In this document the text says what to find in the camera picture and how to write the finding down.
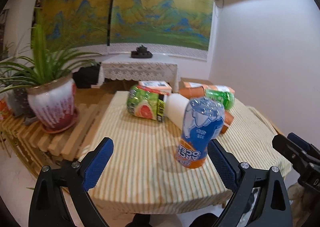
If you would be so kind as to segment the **green spider plant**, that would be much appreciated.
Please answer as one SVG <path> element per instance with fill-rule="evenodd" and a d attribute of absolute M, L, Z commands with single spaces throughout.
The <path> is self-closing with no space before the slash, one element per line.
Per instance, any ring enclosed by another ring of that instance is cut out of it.
<path fill-rule="evenodd" d="M 71 75 L 77 68 L 96 66 L 93 53 L 76 48 L 48 48 L 42 11 L 36 11 L 31 28 L 31 56 L 18 55 L 13 61 L 1 61 L 1 93 L 39 87 Z"/>

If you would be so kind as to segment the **black bag on bench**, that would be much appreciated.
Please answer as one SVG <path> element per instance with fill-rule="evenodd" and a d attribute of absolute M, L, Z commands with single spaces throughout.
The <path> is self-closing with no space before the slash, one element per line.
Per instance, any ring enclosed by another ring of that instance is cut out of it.
<path fill-rule="evenodd" d="M 99 81 L 100 64 L 81 67 L 73 73 L 73 80 L 78 89 L 88 89 Z"/>

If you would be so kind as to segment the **front orange paper cup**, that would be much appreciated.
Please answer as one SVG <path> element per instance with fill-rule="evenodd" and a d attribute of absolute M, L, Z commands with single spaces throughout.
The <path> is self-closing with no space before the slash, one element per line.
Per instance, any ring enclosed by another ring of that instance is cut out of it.
<path fill-rule="evenodd" d="M 233 120 L 234 120 L 234 116 L 231 113 L 229 113 L 227 110 L 225 110 L 225 120 L 220 132 L 221 134 L 224 134 L 229 129 Z"/>

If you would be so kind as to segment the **dark speckled plant pot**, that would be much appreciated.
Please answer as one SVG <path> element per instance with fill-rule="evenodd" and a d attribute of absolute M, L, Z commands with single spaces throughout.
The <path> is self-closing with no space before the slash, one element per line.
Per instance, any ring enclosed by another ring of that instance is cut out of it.
<path fill-rule="evenodd" d="M 25 118 L 35 117 L 35 114 L 28 102 L 27 91 L 24 88 L 8 91 L 8 103 L 15 117 L 19 117 L 21 115 Z"/>

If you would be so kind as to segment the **white paper cup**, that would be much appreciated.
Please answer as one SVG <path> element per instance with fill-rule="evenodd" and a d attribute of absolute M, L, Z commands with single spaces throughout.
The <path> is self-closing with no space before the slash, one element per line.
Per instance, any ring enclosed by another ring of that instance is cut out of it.
<path fill-rule="evenodd" d="M 177 93 L 169 95 L 165 103 L 165 116 L 179 129 L 183 127 L 184 113 L 188 103 L 189 99 Z"/>

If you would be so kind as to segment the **white orange carton box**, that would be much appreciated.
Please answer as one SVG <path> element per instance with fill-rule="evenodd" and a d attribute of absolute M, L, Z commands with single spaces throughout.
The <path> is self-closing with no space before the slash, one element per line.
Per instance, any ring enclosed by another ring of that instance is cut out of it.
<path fill-rule="evenodd" d="M 172 87 L 165 81 L 139 81 L 138 84 L 150 89 L 172 93 Z"/>

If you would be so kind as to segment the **blue orange plastic bottle cup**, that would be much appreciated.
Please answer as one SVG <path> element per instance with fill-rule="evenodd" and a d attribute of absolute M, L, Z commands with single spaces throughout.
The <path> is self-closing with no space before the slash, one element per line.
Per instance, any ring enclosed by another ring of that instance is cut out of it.
<path fill-rule="evenodd" d="M 208 97 L 189 101 L 183 118 L 181 140 L 175 158 L 182 166 L 198 168 L 207 158 L 207 145 L 216 138 L 225 122 L 223 104 Z"/>

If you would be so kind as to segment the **white lace tablecloth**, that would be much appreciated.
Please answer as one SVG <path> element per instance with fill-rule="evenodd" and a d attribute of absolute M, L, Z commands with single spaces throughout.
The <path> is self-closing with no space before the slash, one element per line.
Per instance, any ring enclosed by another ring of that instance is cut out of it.
<path fill-rule="evenodd" d="M 104 77 L 126 81 L 165 81 L 178 92 L 180 75 L 175 60 L 164 54 L 152 58 L 131 58 L 129 54 L 110 55 L 101 62 Z"/>

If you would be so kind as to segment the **wooden slatted plant stand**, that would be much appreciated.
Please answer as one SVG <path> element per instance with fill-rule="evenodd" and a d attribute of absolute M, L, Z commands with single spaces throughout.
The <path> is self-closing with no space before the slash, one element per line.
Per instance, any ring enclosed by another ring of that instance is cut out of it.
<path fill-rule="evenodd" d="M 24 166 L 38 176 L 44 165 L 57 168 L 63 162 L 80 158 L 93 141 L 106 109 L 107 105 L 82 103 L 75 124 L 56 134 L 46 133 L 40 122 L 26 126 L 23 119 L 10 115 L 1 121 L 1 145 L 7 141 Z"/>

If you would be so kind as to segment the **rear orange paper cup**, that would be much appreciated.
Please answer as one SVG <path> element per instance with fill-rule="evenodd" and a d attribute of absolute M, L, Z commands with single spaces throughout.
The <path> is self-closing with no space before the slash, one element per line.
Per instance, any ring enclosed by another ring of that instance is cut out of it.
<path fill-rule="evenodd" d="M 187 99 L 198 98 L 205 96 L 205 89 L 203 86 L 191 87 L 191 88 L 181 88 L 179 94 Z"/>

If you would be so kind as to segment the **orange paper cup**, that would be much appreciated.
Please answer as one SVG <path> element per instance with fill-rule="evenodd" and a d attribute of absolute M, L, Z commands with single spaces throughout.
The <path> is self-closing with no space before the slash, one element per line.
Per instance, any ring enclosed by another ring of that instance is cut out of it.
<path fill-rule="evenodd" d="M 181 88 L 179 94 L 187 99 L 198 98 L 205 96 L 205 89 L 203 86 L 191 87 L 191 88 Z"/>
<path fill-rule="evenodd" d="M 229 113 L 227 110 L 225 110 L 225 120 L 220 132 L 221 134 L 224 134 L 229 129 L 233 120 L 234 120 L 234 116 L 231 113 Z"/>

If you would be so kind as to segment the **black teapot set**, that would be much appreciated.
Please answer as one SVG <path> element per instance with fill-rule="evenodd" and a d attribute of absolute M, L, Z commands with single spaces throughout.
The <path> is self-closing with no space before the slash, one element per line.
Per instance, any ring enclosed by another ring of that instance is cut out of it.
<path fill-rule="evenodd" d="M 135 49 L 135 51 L 131 51 L 131 58 L 135 59 L 149 59 L 152 58 L 153 54 L 148 50 L 147 47 L 141 45 Z"/>

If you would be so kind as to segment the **white red ceramic plant pot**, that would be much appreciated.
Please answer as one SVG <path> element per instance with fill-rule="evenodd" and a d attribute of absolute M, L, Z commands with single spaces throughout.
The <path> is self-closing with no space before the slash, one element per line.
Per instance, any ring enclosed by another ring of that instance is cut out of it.
<path fill-rule="evenodd" d="M 72 74 L 27 89 L 28 103 L 48 132 L 61 132 L 76 120 L 76 85 Z"/>

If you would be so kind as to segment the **green tea bottle cup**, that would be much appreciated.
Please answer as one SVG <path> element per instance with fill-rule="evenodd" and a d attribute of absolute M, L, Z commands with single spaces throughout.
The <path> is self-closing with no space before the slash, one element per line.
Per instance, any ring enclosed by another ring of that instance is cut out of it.
<path fill-rule="evenodd" d="M 211 100 L 221 103 L 226 110 L 230 110 L 234 106 L 235 97 L 231 92 L 205 89 L 204 94 Z"/>

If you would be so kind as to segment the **green landscape mural painting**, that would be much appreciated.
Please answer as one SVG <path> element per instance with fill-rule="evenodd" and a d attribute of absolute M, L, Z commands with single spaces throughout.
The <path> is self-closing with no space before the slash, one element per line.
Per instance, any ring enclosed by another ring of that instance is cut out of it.
<path fill-rule="evenodd" d="M 213 0 L 39 0 L 50 49 L 161 44 L 208 50 Z"/>

